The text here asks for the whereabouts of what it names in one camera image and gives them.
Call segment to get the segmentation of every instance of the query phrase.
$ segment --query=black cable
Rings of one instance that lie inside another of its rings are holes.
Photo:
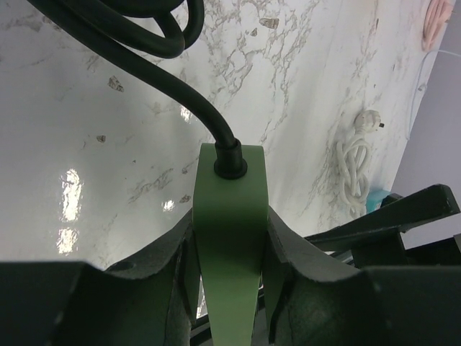
[[[120,43],[173,58],[194,43],[205,18],[203,0],[187,0],[189,21],[182,32],[170,11],[184,0],[28,0],[71,36],[114,65],[170,96],[192,112],[216,140],[215,171],[226,179],[246,173],[240,142],[223,116],[199,92]],[[124,18],[153,17],[165,37]]]

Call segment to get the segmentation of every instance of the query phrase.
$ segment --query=white cord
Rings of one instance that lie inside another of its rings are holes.
[[[414,120],[415,120],[415,117],[416,117],[416,114],[414,114],[413,111],[414,111],[414,105],[415,105],[416,92],[421,88],[420,85],[419,85],[419,82],[421,81],[421,75],[423,73],[424,63],[426,62],[426,59],[429,56],[429,54],[437,53],[437,52],[445,53],[445,54],[448,54],[450,56],[456,56],[458,58],[461,58],[461,54],[456,54],[456,53],[453,53],[453,52],[449,52],[448,50],[442,50],[442,49],[431,50],[431,51],[427,52],[427,54],[424,56],[423,60],[421,61],[421,65],[419,66],[418,79],[416,81],[416,86],[415,86],[415,89],[413,91],[413,98],[411,100],[410,122],[408,124],[408,132],[406,134],[406,140],[407,141],[410,139],[411,129],[413,128],[413,123],[414,123]]]
[[[350,208],[352,218],[359,218],[367,213],[366,202],[370,192],[370,183],[365,171],[370,165],[371,145],[365,135],[380,127],[380,114],[374,110],[366,110],[354,121],[354,136],[346,143],[336,144],[336,155],[339,164],[339,195]]]

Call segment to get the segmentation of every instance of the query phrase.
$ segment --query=teal object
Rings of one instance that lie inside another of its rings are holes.
[[[267,234],[269,196],[261,146],[242,146],[248,171],[220,178],[202,144],[192,206],[214,346],[250,346]]]
[[[370,192],[367,196],[367,214],[381,208],[382,200],[384,200],[388,195],[390,195],[390,192],[385,190]]]

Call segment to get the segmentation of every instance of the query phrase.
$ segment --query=white rope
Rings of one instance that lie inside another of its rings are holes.
[[[347,142],[336,144],[339,164],[339,196],[350,208],[352,218],[359,218],[367,213],[367,196],[370,183],[365,172],[370,165],[371,145],[365,135],[376,131],[381,123],[378,112],[367,110],[354,121],[354,136]]]

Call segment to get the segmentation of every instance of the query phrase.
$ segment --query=marble surface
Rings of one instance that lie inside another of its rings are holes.
[[[368,137],[370,181],[392,186],[428,3],[208,0],[194,46],[146,58],[205,95],[243,143],[264,146],[270,204],[305,236],[350,220],[334,146],[363,109],[385,124]],[[175,15],[186,22],[184,8]],[[137,251],[191,208],[200,144],[211,141],[188,110],[25,0],[0,0],[0,116],[0,260],[107,267]]]

